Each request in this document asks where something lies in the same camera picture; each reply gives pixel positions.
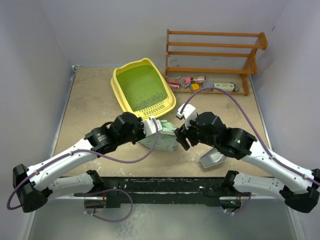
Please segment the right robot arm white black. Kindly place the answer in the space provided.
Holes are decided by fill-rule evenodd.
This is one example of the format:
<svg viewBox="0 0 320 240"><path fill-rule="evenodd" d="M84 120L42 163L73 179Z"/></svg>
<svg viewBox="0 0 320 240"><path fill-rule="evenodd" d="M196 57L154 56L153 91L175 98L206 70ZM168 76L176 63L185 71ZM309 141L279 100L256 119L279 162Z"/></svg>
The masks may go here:
<svg viewBox="0 0 320 240"><path fill-rule="evenodd" d="M247 131L226 127L212 112L197 114L193 109L178 112L176 116L184 120L175 135L185 150L205 144L228 158L249 163L271 175L259 177L230 170L222 183L226 195L239 192L270 196L301 213L310 213L318 204L319 169L310 170L290 162Z"/></svg>

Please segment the silver metal scoop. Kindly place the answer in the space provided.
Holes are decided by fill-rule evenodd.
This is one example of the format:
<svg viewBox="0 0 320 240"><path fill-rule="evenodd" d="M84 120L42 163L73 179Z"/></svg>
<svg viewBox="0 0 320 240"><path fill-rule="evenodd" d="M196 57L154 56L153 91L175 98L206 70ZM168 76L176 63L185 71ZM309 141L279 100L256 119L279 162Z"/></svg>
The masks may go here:
<svg viewBox="0 0 320 240"><path fill-rule="evenodd" d="M200 157L200 162L204 168L209 168L223 163L227 157L220 153L216 148L212 148Z"/></svg>

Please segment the green cat litter bag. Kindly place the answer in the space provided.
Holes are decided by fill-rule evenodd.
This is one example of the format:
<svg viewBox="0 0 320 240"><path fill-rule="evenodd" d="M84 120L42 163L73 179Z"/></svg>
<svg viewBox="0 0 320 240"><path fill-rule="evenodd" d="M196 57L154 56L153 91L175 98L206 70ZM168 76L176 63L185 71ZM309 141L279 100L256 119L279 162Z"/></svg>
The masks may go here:
<svg viewBox="0 0 320 240"><path fill-rule="evenodd" d="M162 130L158 133L158 138L154 150L172 152L177 146L175 130L177 127L167 120L160 120ZM152 148L156 139L156 134L152 134L138 143L149 149Z"/></svg>

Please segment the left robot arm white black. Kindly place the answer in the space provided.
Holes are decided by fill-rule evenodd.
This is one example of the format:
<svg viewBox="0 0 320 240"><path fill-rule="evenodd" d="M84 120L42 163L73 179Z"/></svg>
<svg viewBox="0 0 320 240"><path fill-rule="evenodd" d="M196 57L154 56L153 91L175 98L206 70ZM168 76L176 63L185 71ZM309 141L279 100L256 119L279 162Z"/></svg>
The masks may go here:
<svg viewBox="0 0 320 240"><path fill-rule="evenodd" d="M135 144L151 135L159 135L163 127L152 116L143 120L133 113L124 112L114 121L92 129L70 148L36 165L19 164L12 171L13 196L17 196L24 213L33 212L48 200L69 194L98 196L105 189L104 181L95 170L64 177L76 167L97 158L107 159L108 153L126 143Z"/></svg>

